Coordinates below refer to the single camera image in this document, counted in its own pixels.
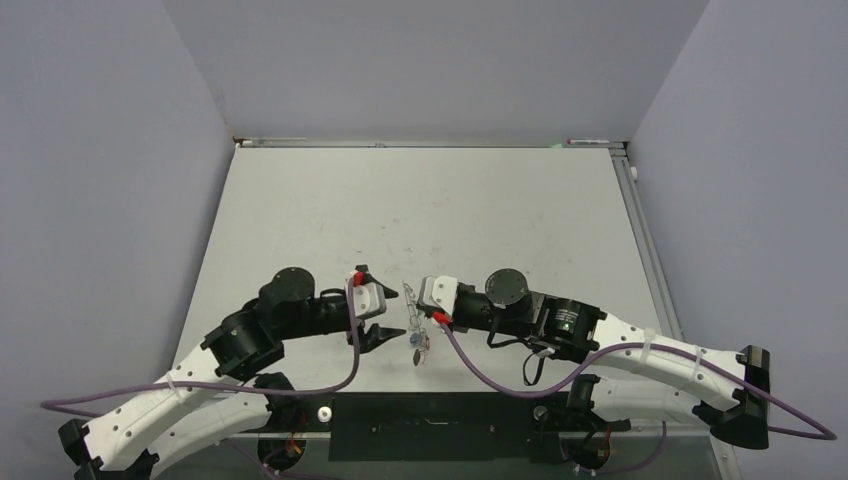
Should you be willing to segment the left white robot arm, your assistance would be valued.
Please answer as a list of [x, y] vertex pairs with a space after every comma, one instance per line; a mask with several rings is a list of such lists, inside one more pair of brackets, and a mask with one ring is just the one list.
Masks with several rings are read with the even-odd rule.
[[264, 371], [284, 357], [285, 341], [343, 333], [360, 357], [403, 335], [401, 329], [363, 325], [385, 313], [387, 300], [398, 295], [365, 265], [353, 270], [344, 288], [322, 292], [309, 271], [280, 270], [156, 383], [128, 389], [130, 399], [108, 413], [60, 427], [75, 478], [154, 479], [234, 434], [266, 424], [289, 428], [300, 399], [341, 390], [355, 375], [297, 391], [284, 375]]

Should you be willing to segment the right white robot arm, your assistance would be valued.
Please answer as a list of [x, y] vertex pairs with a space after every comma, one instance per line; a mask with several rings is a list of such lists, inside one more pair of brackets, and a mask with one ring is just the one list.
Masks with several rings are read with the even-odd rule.
[[688, 344], [637, 327], [596, 306], [533, 291], [523, 273], [501, 269], [485, 289], [454, 277], [434, 280], [432, 318], [452, 332], [484, 331], [487, 344], [505, 336], [542, 360], [598, 365], [638, 381], [596, 380], [592, 390], [567, 397], [565, 414], [579, 428], [631, 419], [703, 425], [719, 440], [750, 450], [769, 446], [770, 353], [748, 345], [739, 351]]

